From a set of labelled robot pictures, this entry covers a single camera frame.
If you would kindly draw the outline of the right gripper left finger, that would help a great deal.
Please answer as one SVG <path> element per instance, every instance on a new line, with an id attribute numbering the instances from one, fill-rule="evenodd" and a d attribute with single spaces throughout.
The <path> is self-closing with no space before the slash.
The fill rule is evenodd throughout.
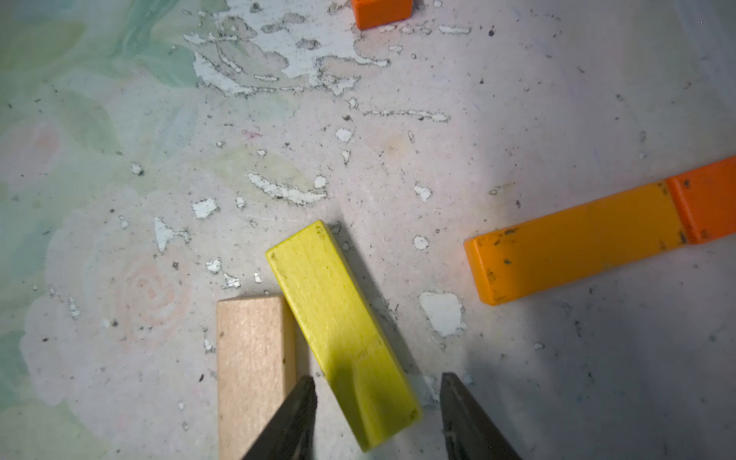
<path id="1" fill-rule="evenodd" d="M 317 405 L 314 378 L 303 376 L 241 459 L 309 460 L 314 458 Z"/>

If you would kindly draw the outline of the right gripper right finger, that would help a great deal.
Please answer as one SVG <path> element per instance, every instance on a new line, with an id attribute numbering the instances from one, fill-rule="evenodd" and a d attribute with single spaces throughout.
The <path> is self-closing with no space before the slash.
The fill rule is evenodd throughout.
<path id="1" fill-rule="evenodd" d="M 467 386 L 454 373 L 442 375 L 440 408 L 449 460 L 521 460 Z"/>

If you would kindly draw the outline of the amber orange block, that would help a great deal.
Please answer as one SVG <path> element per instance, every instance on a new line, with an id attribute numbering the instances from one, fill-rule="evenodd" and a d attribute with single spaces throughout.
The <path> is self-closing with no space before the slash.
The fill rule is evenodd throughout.
<path id="1" fill-rule="evenodd" d="M 667 252 L 688 239 L 651 183 L 465 241 L 480 300 L 498 306 Z"/>

